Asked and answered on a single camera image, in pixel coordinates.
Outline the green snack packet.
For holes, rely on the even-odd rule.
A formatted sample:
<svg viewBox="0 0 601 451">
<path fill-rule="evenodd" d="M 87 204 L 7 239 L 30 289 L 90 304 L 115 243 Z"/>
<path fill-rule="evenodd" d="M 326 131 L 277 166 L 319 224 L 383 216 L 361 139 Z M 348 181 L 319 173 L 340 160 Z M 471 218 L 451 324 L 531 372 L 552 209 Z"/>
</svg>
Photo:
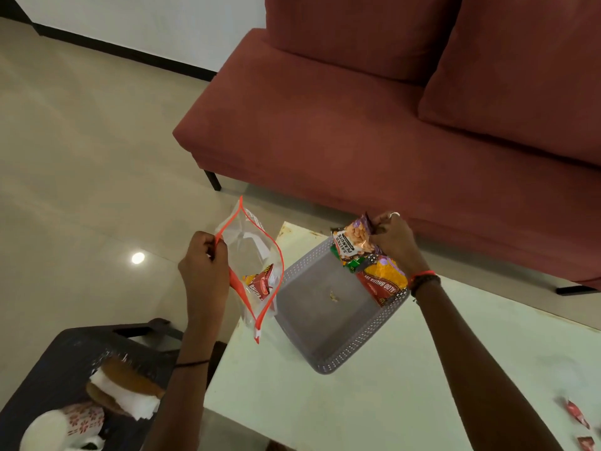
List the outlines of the green snack packet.
<svg viewBox="0 0 601 451">
<path fill-rule="evenodd" d="M 330 251 L 342 263 L 342 265 L 351 273 L 362 272 L 367 267 L 371 266 L 375 261 L 375 258 L 372 255 L 369 255 L 367 257 L 358 257 L 358 258 L 354 258 L 354 259 L 345 261 L 340 257 L 339 252 L 334 243 L 331 245 Z"/>
</svg>

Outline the person's right hand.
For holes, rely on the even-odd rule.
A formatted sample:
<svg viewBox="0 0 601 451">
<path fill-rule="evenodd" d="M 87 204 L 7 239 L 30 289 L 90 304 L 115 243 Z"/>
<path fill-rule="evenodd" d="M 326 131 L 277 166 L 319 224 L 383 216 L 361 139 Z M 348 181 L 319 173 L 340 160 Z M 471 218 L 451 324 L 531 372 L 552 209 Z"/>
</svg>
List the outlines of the person's right hand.
<svg viewBox="0 0 601 451">
<path fill-rule="evenodd" d="M 430 269 L 417 245 L 412 230 L 404 219 L 402 219 L 401 236 L 370 237 L 370 241 L 394 260 L 408 278 Z"/>
</svg>

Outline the black plastic stool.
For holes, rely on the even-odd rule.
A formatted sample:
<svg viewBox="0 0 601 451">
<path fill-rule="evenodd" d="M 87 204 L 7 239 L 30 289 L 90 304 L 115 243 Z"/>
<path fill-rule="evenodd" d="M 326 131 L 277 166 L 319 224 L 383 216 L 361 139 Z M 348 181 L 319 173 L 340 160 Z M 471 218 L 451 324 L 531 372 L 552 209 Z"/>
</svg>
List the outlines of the black plastic stool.
<svg viewBox="0 0 601 451">
<path fill-rule="evenodd" d="M 42 413 L 89 401 L 85 385 L 107 356 L 124 360 L 166 388 L 178 350 L 159 350 L 132 340 L 145 335 L 158 342 L 165 337 L 183 339 L 183 332 L 162 318 L 60 332 L 0 411 L 0 451 L 19 451 L 27 427 Z"/>
</svg>

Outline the red yellow snack packet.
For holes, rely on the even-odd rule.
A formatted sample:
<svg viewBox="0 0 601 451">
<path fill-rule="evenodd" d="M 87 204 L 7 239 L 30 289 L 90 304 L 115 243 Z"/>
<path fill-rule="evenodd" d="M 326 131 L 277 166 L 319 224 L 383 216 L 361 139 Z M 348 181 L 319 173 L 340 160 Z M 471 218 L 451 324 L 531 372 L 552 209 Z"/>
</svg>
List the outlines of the red yellow snack packet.
<svg viewBox="0 0 601 451">
<path fill-rule="evenodd" d="M 274 264 L 268 265 L 258 274 L 243 276 L 242 282 L 260 301 L 264 301 L 276 286 Z"/>
</svg>

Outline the white paper cup red print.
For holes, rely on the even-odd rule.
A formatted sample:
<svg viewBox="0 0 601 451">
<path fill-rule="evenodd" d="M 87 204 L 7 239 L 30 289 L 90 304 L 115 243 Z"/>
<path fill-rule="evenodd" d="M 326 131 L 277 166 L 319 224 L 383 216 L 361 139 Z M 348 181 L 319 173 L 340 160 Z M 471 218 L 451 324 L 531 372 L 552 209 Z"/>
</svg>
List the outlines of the white paper cup red print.
<svg viewBox="0 0 601 451">
<path fill-rule="evenodd" d="M 19 451 L 102 451 L 104 422 L 105 412 L 94 402 L 45 412 L 28 426 Z"/>
</svg>

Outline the red orange snack packet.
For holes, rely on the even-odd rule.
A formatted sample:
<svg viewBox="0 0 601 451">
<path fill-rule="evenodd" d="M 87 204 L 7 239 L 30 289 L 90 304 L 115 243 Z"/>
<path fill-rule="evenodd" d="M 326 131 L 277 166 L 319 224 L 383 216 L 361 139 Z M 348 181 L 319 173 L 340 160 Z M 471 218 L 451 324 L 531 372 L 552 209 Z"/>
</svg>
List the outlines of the red orange snack packet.
<svg viewBox="0 0 601 451">
<path fill-rule="evenodd" d="M 355 276 L 380 308 L 407 296 L 408 279 L 394 260 L 377 255 L 369 257 L 368 261 Z"/>
</svg>

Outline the maroon sofa back cushion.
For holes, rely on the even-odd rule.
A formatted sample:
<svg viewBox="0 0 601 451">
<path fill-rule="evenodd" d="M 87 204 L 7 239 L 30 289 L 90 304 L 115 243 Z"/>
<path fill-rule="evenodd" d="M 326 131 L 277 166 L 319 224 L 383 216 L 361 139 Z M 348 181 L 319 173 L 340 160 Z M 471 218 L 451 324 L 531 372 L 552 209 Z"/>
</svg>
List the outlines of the maroon sofa back cushion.
<svg viewBox="0 0 601 451">
<path fill-rule="evenodd" d="M 425 85 L 462 0 L 265 0 L 271 45 L 311 60 Z"/>
<path fill-rule="evenodd" d="M 418 115 L 601 166 L 601 0 L 462 0 Z"/>
</svg>

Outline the grey perforated plastic basket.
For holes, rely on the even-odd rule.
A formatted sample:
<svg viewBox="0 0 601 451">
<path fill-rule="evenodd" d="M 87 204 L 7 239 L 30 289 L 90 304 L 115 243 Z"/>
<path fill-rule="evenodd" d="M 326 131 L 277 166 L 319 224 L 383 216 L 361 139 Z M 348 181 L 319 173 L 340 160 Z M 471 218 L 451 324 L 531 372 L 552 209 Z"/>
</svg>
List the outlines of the grey perforated plastic basket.
<svg viewBox="0 0 601 451">
<path fill-rule="evenodd" d="M 330 251 L 332 237 L 286 267 L 276 296 L 282 331 L 321 375 L 353 356 L 409 297 L 380 308 Z"/>
</svg>

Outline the person's right forearm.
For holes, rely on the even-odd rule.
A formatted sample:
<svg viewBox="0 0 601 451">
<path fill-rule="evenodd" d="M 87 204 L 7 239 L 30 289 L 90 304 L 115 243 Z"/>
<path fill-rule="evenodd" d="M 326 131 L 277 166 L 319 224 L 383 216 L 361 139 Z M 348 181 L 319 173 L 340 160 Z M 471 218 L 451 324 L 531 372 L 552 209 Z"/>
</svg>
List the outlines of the person's right forearm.
<svg viewBox="0 0 601 451">
<path fill-rule="evenodd" d="M 432 335 L 473 451 L 564 451 L 545 422 L 456 309 L 433 271 L 411 294 Z"/>
</svg>

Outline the white tissue paper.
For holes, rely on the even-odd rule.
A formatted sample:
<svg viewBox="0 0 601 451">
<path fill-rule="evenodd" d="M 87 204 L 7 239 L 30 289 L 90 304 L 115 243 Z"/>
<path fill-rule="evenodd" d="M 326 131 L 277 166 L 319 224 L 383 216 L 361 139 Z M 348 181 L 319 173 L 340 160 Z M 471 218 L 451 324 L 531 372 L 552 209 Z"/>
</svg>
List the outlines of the white tissue paper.
<svg viewBox="0 0 601 451">
<path fill-rule="evenodd" d="M 102 369 L 90 376 L 85 389 L 89 397 L 104 409 L 136 421 L 152 419 L 161 404 L 159 396 L 123 387 L 112 381 Z"/>
</svg>

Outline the person's left hand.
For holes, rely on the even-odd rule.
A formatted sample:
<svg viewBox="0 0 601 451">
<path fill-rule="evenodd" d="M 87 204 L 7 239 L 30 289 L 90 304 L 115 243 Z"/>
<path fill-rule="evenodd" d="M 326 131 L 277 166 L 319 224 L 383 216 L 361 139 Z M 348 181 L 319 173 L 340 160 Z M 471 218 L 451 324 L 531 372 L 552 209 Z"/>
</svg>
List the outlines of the person's left hand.
<svg viewBox="0 0 601 451">
<path fill-rule="evenodd" d="M 178 264 L 186 292 L 190 328 L 220 327 L 229 296 L 229 261 L 192 258 L 192 240 Z"/>
</svg>

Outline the maroon fabric sofa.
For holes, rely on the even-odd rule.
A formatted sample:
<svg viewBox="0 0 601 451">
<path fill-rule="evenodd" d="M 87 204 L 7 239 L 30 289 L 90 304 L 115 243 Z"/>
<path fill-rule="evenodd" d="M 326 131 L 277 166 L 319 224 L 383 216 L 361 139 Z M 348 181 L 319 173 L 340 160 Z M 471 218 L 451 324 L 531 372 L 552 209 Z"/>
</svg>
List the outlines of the maroon fabric sofa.
<svg viewBox="0 0 601 451">
<path fill-rule="evenodd" d="M 423 121 L 428 82 L 311 60 L 254 28 L 173 135 L 216 190 L 219 174 L 399 211 L 429 240 L 601 290 L 601 166 Z"/>
</svg>

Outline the person's left forearm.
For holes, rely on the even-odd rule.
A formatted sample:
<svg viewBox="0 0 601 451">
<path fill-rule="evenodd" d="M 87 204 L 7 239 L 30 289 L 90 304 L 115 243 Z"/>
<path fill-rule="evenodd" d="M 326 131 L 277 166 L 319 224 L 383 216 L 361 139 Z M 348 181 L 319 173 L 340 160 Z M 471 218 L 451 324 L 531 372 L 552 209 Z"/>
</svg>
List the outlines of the person's left forearm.
<svg viewBox="0 0 601 451">
<path fill-rule="evenodd" d="M 176 363 L 208 360 L 219 327 L 190 328 L 183 336 Z M 141 451 L 197 451 L 209 364 L 175 369 Z"/>
</svg>

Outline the orange purple snack packet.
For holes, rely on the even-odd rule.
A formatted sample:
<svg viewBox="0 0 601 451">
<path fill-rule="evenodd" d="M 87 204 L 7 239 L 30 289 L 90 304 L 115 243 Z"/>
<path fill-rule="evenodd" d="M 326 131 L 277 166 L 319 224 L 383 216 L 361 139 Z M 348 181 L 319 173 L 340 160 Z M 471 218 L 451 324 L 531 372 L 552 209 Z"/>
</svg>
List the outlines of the orange purple snack packet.
<svg viewBox="0 0 601 451">
<path fill-rule="evenodd" d="M 358 257 L 380 255 L 381 249 L 370 242 L 371 229 L 372 220 L 367 213 L 345 227 L 332 228 L 332 241 L 336 245 L 340 257 L 348 261 Z"/>
</svg>

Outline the clear zip bag orange seal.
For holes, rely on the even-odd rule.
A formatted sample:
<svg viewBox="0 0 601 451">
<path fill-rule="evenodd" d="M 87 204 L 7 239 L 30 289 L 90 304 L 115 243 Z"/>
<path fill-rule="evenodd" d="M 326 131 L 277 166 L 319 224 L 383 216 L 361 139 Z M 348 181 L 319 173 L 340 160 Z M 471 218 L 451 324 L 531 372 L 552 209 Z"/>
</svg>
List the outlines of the clear zip bag orange seal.
<svg viewBox="0 0 601 451">
<path fill-rule="evenodd" d="M 245 206 L 243 196 L 229 217 L 217 226 L 215 235 L 227 244 L 229 286 L 239 298 L 244 324 L 252 330 L 254 341 L 259 343 L 264 322 L 278 312 L 276 296 L 284 274 L 282 251 L 259 219 Z M 276 286 L 264 301 L 260 301 L 242 282 L 242 277 L 258 274 L 270 264 L 274 264 Z"/>
</svg>

